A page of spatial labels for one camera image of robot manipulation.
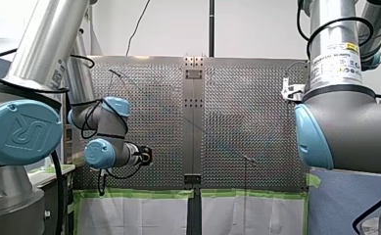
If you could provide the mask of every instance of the sticker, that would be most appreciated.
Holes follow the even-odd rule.
[[[349,50],[349,51],[353,51],[355,53],[358,53],[358,46],[354,43],[351,43],[351,42],[342,42],[342,43],[338,43],[338,44],[329,45],[329,46],[327,46],[327,49],[329,49],[329,50],[340,50],[340,51]]]
[[[347,77],[361,80],[360,56],[353,43],[329,46],[328,53],[316,57],[311,63],[311,77]]]
[[[66,63],[63,60],[59,60],[53,72],[52,80],[50,81],[51,87],[59,89],[62,83],[62,79],[65,75]]]

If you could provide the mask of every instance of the screw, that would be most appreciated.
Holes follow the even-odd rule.
[[[52,216],[52,214],[50,213],[50,211],[45,211],[44,212],[44,220],[50,219],[51,216]]]
[[[14,110],[16,109],[16,106],[15,106],[15,105],[9,105],[9,109],[10,109],[11,111],[14,111]]]

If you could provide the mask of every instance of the metal plate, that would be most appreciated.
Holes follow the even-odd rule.
[[[281,97],[283,75],[294,62],[205,60],[202,188],[305,190],[294,106]],[[307,77],[305,66],[290,70],[292,83]]]
[[[109,178],[108,187],[182,189],[183,58],[96,57],[92,70],[98,98],[118,96],[131,104],[126,140],[153,149],[151,166],[141,167],[127,180]],[[119,78],[109,70],[122,75]],[[116,168],[129,175],[133,167]],[[75,188],[97,187],[97,172],[88,166],[76,170]]]
[[[184,173],[201,173],[202,188],[306,189],[294,107],[281,98],[285,69],[295,61],[205,58],[202,79],[186,79],[185,58],[93,59],[96,94],[129,100],[126,139],[155,153],[152,166],[128,180],[110,179],[110,187],[182,189]],[[304,83],[308,69],[296,66],[290,75],[291,83]],[[96,189],[97,172],[77,169],[74,187]]]

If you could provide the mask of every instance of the ur logo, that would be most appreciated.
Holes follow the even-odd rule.
[[[50,128],[50,121],[38,117],[18,115],[11,125],[6,146],[30,151],[42,151]]]

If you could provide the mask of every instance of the white label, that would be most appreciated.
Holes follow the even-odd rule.
[[[316,57],[311,63],[311,77],[348,77],[361,79],[360,56],[354,50],[331,47],[324,55]]]
[[[52,79],[50,80],[51,87],[59,89],[62,83],[62,79],[65,76],[66,63],[63,60],[59,60],[56,64],[55,71],[53,72]]]

